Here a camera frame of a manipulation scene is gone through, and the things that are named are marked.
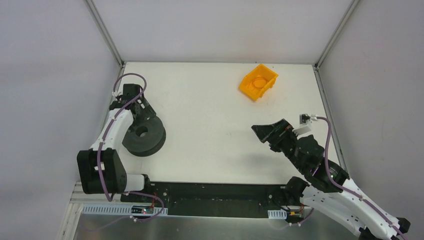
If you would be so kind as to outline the black cable spool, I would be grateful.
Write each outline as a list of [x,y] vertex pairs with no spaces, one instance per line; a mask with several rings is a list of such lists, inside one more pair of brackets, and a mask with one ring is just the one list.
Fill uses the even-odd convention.
[[140,124],[130,126],[122,144],[132,155],[148,157],[163,147],[166,136],[162,120],[153,116]]

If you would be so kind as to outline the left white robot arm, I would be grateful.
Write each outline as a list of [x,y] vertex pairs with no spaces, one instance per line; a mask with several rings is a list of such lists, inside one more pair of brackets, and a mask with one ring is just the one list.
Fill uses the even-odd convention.
[[88,150],[78,152],[76,161],[85,194],[132,192],[140,202],[152,198],[143,173],[128,173],[119,156],[124,147],[136,157],[148,157],[164,145],[166,130],[161,119],[137,84],[124,84],[123,92],[109,106],[107,122]]

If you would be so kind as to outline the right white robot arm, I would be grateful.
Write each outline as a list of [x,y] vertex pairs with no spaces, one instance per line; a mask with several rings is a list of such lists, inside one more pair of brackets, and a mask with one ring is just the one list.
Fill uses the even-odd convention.
[[395,217],[372,201],[339,164],[329,160],[330,121],[323,116],[300,115],[300,127],[281,119],[251,129],[271,151],[283,153],[302,177],[286,184],[284,200],[299,202],[349,230],[360,240],[406,239],[411,223]]

